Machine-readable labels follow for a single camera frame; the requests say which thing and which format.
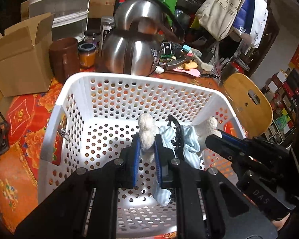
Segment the table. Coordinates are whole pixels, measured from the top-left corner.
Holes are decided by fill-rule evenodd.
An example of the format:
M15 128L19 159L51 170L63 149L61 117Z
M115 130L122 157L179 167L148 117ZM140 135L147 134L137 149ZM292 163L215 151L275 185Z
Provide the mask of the table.
M152 76L219 90L217 81L211 78L174 73ZM3 222L11 232L37 206L41 144L61 89L62 84L53 78L48 92L15 97L6 114L11 127L10 149L0 156L0 212ZM54 148L55 164L60 162L61 144L62 140L58 138ZM222 166L227 170L230 162L224 160Z

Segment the light blue striped cloth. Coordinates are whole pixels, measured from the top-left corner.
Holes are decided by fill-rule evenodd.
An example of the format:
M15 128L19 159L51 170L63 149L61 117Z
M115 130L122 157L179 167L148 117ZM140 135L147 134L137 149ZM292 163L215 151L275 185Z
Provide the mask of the light blue striped cloth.
M183 152L185 162L187 162L191 167L199 169L201 161L196 153L200 151L200 146L195 129L193 126L181 126L181 128L184 134ZM173 127L161 126L159 128L159 134L161 135L163 146L172 149L175 155L171 141L175 139L176 130ZM162 189L156 180L153 188L153 198L162 206L166 206L169 203L170 196L171 192L168 189Z

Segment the beige tote bag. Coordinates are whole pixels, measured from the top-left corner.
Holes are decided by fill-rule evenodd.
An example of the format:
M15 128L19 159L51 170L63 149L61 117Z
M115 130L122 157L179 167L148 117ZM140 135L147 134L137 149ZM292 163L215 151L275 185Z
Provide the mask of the beige tote bag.
M225 38L244 0L206 0L198 9L199 23L217 41Z

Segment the screw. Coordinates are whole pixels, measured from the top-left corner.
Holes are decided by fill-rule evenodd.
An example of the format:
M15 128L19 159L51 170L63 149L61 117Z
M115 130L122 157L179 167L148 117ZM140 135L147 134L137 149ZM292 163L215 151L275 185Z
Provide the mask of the screw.
M114 164L116 165L122 165L124 163L124 160L122 158L116 158L114 160Z
M171 159L171 163L174 164L174 165L179 165L180 164L180 159L177 159L177 158Z
M215 167L208 168L208 172L212 175L216 175L218 173L218 170Z
M77 169L77 174L78 175L83 175L86 173L86 169L84 167L80 167Z

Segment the jar with orange contents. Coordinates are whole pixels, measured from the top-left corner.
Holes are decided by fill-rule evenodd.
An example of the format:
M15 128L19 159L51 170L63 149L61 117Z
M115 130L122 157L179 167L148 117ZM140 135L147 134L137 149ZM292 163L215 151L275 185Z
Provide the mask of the jar with orange contents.
M96 56L96 45L93 43L84 43L79 45L79 58L82 68L94 66Z

